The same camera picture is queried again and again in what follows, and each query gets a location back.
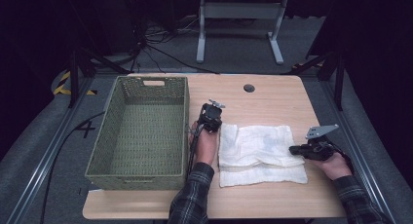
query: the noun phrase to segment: dark background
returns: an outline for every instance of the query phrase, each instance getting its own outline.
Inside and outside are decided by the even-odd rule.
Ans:
[[[344,52],[370,121],[412,186],[412,0],[336,1],[288,0],[285,16],[329,15],[310,54]],[[138,40],[133,30],[149,19],[173,31],[198,7],[199,0],[0,0],[0,158],[53,100],[52,81],[75,48],[127,52]]]

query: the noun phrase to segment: black cable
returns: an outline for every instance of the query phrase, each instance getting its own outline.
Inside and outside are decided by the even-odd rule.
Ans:
[[[115,64],[114,62],[112,62],[111,60],[107,59],[104,56],[99,56],[97,54],[95,54],[93,51],[90,51],[86,48],[81,48],[82,52],[84,52],[86,55],[93,57],[94,59],[100,61],[102,64],[106,65],[107,67],[112,68],[113,70],[117,71],[118,73],[121,74],[130,74],[132,72],[130,72],[129,70],[126,70],[124,68],[122,68],[121,66],[119,66],[118,64]]]
[[[151,58],[151,60],[156,63],[156,65],[158,66],[158,69],[159,69],[161,72],[167,74],[167,72],[165,72],[165,71],[163,71],[163,70],[161,69],[161,67],[159,66],[158,62],[157,62],[156,60],[154,60],[154,58],[152,58],[152,56],[151,56],[149,53],[147,53],[145,50],[142,50],[142,51],[145,52],[145,53]]]
[[[216,71],[211,71],[211,70],[208,70],[208,69],[205,69],[205,68],[201,68],[201,67],[197,67],[197,66],[192,66],[192,65],[186,64],[185,62],[179,60],[178,58],[176,58],[176,57],[174,57],[174,56],[170,56],[170,55],[168,55],[167,53],[165,53],[165,52],[163,52],[163,51],[161,51],[161,50],[159,50],[159,49],[157,49],[157,48],[155,48],[155,47],[153,47],[153,46],[151,46],[151,45],[146,45],[146,46],[149,47],[149,48],[151,48],[151,49],[154,49],[155,51],[160,52],[160,53],[162,53],[162,54],[164,54],[164,55],[166,55],[166,56],[169,56],[169,57],[173,58],[174,60],[176,60],[176,61],[180,62],[181,64],[186,65],[186,66],[188,66],[188,67],[195,68],[195,69],[198,69],[198,70],[203,70],[203,71],[210,72],[210,73],[213,73],[213,74],[219,74],[219,73],[216,72]]]
[[[193,19],[189,22],[189,24],[187,23],[183,28],[178,28],[173,32],[168,32],[166,30],[162,30],[162,27],[158,26],[160,28],[159,30],[157,30],[157,31],[154,30],[150,33],[147,32],[145,34],[146,41],[148,43],[151,43],[151,44],[161,44],[161,43],[169,42],[170,40],[176,38],[177,36],[184,35],[184,34],[190,32],[191,30],[193,31],[192,28],[194,27],[194,22],[197,21],[197,20],[198,19]],[[151,26],[148,26],[148,28],[156,27],[156,26],[157,25],[151,25]],[[162,35],[162,38],[160,40],[148,39],[149,36],[157,36],[157,35]]]
[[[140,73],[140,63],[136,64],[136,68],[137,68],[137,72],[136,73]]]
[[[128,62],[130,62],[134,59],[135,59],[135,55],[131,55],[131,56],[128,56],[126,58],[123,58],[123,59],[120,59],[120,60],[115,60],[115,61],[112,61],[112,62],[117,64],[117,65],[124,65],[124,64],[126,64],[126,63],[128,63]],[[107,65],[105,65],[101,62],[92,62],[92,63],[94,64],[95,67],[100,67],[100,68],[101,67],[107,67]]]
[[[188,179],[188,176],[192,171],[192,165],[194,163],[194,155],[197,150],[198,139],[200,138],[200,134],[201,134],[201,131],[203,131],[203,129],[204,129],[204,125],[201,124],[197,126],[197,128],[195,129],[195,132],[193,133],[194,138],[192,139],[191,146],[189,147],[190,153],[189,153],[188,169],[186,170],[185,180]]]
[[[133,61],[131,62],[131,69],[130,69],[130,71],[133,71],[133,66],[134,66],[134,63],[136,62],[136,57],[137,57],[137,56],[135,56],[135,57],[133,58]]]
[[[88,118],[87,120],[85,120],[85,121],[83,121],[82,123],[80,123],[78,126],[76,126],[76,128],[74,128],[72,131],[70,131],[70,133],[63,139],[63,141],[62,141],[61,144],[59,145],[59,147],[58,147],[58,149],[57,149],[56,156],[55,156],[55,158],[53,159],[53,162],[52,162],[52,165],[51,165],[51,169],[49,170],[49,178],[48,178],[48,184],[47,184],[47,187],[46,187],[45,197],[44,197],[43,205],[42,205],[42,215],[40,216],[40,224],[43,224],[43,223],[45,222],[46,204],[47,204],[47,202],[48,202],[48,195],[49,195],[49,189],[50,189],[50,186],[51,186],[52,175],[53,175],[53,171],[54,171],[54,168],[55,168],[55,164],[56,164],[56,161],[57,161],[57,157],[58,157],[58,154],[59,154],[60,151],[61,151],[61,148],[63,147],[63,145],[64,145],[64,143],[66,142],[67,138],[69,138],[70,134],[72,134],[75,130],[79,129],[81,126],[85,125],[88,121],[90,121],[90,120],[92,120],[92,119],[94,119],[94,118],[96,118],[96,117],[98,117],[98,116],[100,116],[100,115],[102,115],[102,114],[104,114],[104,111],[103,111],[103,112],[100,112],[100,113],[98,113],[98,114],[95,114],[95,115],[91,116],[90,118]]]

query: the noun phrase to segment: wooden table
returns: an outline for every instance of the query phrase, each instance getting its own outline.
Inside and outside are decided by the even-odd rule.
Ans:
[[[188,77],[189,123],[212,98],[224,103],[222,121],[239,127],[251,125],[291,127],[296,144],[306,143],[309,127],[319,122],[304,86],[296,76],[146,74]],[[245,84],[255,87],[253,93]],[[219,187],[217,159],[208,195],[209,218],[314,218],[343,217],[344,209],[331,181],[306,163],[308,184],[261,183]],[[83,214],[88,219],[168,219],[177,191],[90,191]]]

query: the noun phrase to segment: metal frame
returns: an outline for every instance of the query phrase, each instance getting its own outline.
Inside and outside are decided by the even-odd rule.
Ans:
[[[74,102],[72,108],[67,108],[66,113],[64,114],[63,120],[60,123],[51,143],[49,144],[46,152],[39,162],[39,165],[33,171],[27,186],[25,187],[23,193],[21,194],[18,203],[16,204],[14,210],[10,214],[7,223],[21,223],[23,217],[26,215],[30,205],[32,204],[34,198],[36,197],[37,192],[43,184],[43,181],[48,176],[50,169],[52,168],[53,161],[55,160],[59,147],[64,139],[64,135],[67,133],[67,130],[72,123],[72,120],[82,103],[82,99],[85,97],[89,87],[91,86],[93,78],[86,78],[81,85],[80,95],[78,100]]]
[[[198,40],[197,63],[204,62],[206,46],[205,20],[211,19],[272,19],[276,22],[274,30],[268,32],[268,39],[273,49],[277,64],[283,64],[282,53],[277,36],[282,24],[287,0],[280,3],[217,3],[201,0],[200,37]]]
[[[366,162],[363,154],[360,151],[360,146],[357,143],[356,137],[354,136],[350,124],[347,122],[346,117],[342,110],[338,109],[335,103],[334,91],[331,89],[327,81],[320,82],[322,91],[325,96],[327,96],[328,104],[334,110],[334,114],[338,120],[338,124],[341,127],[346,139],[350,145],[349,154],[352,158],[353,165],[356,166],[358,173],[360,174],[360,178],[365,190],[368,193],[371,201],[374,202],[388,217],[393,221],[395,224],[395,219],[390,210],[389,204],[387,203],[386,199],[383,196],[379,185],[377,184],[377,179],[372,173],[368,163]]]

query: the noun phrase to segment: metal stand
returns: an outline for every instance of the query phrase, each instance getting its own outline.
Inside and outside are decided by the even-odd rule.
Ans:
[[[96,59],[100,63],[107,67],[112,68],[120,74],[130,74],[132,71],[125,70],[119,65],[113,63],[103,56],[84,48],[77,49],[73,52],[70,61],[70,103],[69,108],[72,108],[79,96],[79,76],[78,68],[82,71],[85,77],[93,77],[96,73],[94,65],[91,62],[91,58]]]
[[[276,25],[268,38],[277,64],[283,64],[282,53],[277,43],[287,0],[281,3],[216,3],[201,0],[200,37],[198,41],[197,63],[204,62],[206,31],[205,19],[273,19]]]
[[[317,56],[316,58],[311,59],[310,61],[300,65],[295,64],[295,69],[292,69],[289,72],[282,73],[281,75],[298,75],[301,72],[310,69],[311,67],[319,64],[324,61],[321,70],[317,74],[319,80],[328,81],[331,75],[336,71],[336,81],[334,89],[334,101],[337,105],[337,108],[342,111],[343,107],[341,105],[341,97],[343,91],[343,81],[344,81],[344,59],[343,55],[340,52],[329,52],[322,56]]]

